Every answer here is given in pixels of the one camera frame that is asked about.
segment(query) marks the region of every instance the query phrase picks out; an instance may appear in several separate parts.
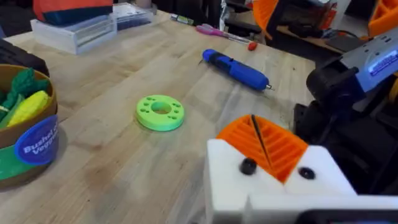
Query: pink pen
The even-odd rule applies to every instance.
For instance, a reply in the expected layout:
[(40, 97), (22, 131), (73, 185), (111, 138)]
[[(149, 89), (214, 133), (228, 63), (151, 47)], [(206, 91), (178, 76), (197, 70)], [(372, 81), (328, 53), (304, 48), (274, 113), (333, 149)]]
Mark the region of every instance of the pink pen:
[(198, 32), (200, 32), (202, 34), (217, 35), (217, 36), (220, 36), (220, 37), (228, 38), (229, 40), (235, 40), (235, 41), (243, 43), (243, 44), (249, 44), (251, 42), (250, 40), (247, 40), (245, 38), (238, 37), (236, 35), (223, 32), (223, 31), (221, 31), (219, 29), (216, 29), (216, 28), (212, 27), (209, 24), (199, 25), (199, 26), (197, 26), (196, 29), (197, 29)]

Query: metal tip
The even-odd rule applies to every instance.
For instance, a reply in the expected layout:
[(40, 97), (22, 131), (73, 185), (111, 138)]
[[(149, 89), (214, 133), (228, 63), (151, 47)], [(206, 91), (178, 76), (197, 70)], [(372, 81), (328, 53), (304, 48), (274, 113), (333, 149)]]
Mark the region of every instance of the metal tip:
[(267, 85), (267, 86), (266, 86), (266, 90), (273, 90), (273, 91), (275, 91), (275, 89), (272, 87), (272, 85)]

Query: orange object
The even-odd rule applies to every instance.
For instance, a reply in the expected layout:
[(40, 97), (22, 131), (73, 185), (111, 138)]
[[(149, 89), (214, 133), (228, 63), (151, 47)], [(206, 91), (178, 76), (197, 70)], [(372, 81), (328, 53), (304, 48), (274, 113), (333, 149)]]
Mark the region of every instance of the orange object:
[(254, 115), (230, 123), (217, 136), (284, 183), (308, 144), (290, 131)]
[(37, 19), (52, 25), (70, 25), (112, 12), (112, 0), (34, 0)]
[(337, 14), (337, 2), (333, 3), (331, 9), (328, 11), (327, 15), (325, 16), (323, 23), (321, 25), (321, 29), (329, 28), (331, 23), (335, 19), (336, 14)]
[(255, 50), (256, 48), (257, 48), (256, 42), (250, 42), (250, 44), (248, 44), (248, 50)]
[(271, 16), (277, 9), (279, 0), (255, 0), (253, 1), (253, 15), (257, 24), (263, 30), (265, 36), (272, 40), (272, 36), (268, 32), (268, 25), (271, 21)]
[(398, 26), (398, 0), (379, 0), (369, 22), (369, 35), (385, 33)]

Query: orange 3d printed part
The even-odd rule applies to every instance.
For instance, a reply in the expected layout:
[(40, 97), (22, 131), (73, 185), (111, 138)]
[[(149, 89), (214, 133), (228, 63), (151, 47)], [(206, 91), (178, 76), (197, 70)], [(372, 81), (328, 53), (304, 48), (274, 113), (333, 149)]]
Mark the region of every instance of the orange 3d printed part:
[(289, 0), (254, 0), (253, 15), (267, 39), (272, 40)]
[(374, 37), (398, 26), (398, 0), (379, 0), (369, 21), (369, 35)]
[(217, 136), (284, 183), (308, 144), (290, 131), (255, 115), (230, 123)]

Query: orange ribbed part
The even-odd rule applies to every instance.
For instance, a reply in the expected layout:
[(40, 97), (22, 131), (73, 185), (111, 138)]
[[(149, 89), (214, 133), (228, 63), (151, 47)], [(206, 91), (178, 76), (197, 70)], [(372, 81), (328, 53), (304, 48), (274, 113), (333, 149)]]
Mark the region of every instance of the orange ribbed part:
[(398, 0), (379, 0), (369, 21), (369, 35), (374, 37), (398, 26)]
[(243, 116), (225, 127), (217, 136), (284, 183), (304, 154), (308, 144), (290, 131), (255, 116)]

